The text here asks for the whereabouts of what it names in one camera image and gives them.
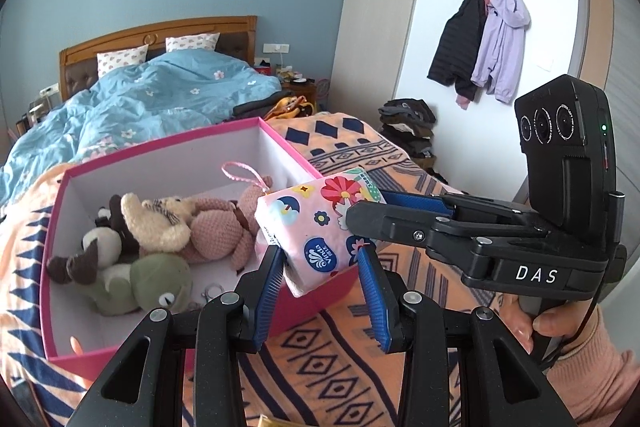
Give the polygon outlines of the pink sleeve right forearm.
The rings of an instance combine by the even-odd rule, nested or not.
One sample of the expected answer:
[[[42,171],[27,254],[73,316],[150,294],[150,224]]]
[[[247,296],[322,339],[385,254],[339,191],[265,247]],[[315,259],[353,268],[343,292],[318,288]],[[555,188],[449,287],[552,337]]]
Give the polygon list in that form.
[[[613,426],[620,412],[639,399],[639,361],[631,350],[618,351],[600,308],[593,312],[593,332],[562,355],[547,378],[578,426]]]

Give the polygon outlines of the right hand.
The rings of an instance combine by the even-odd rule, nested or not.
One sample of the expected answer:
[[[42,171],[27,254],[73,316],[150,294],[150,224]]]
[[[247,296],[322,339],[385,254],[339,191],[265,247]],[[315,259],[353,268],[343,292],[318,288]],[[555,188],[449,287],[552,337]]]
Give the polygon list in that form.
[[[497,311],[506,327],[530,355],[534,349],[533,333],[544,337],[561,337],[563,340],[576,338],[565,350],[582,343],[589,337],[598,323],[598,317],[589,317],[580,334],[580,324],[588,314],[590,301],[576,301],[542,312],[532,319],[523,311],[518,296],[500,294],[497,298]]]

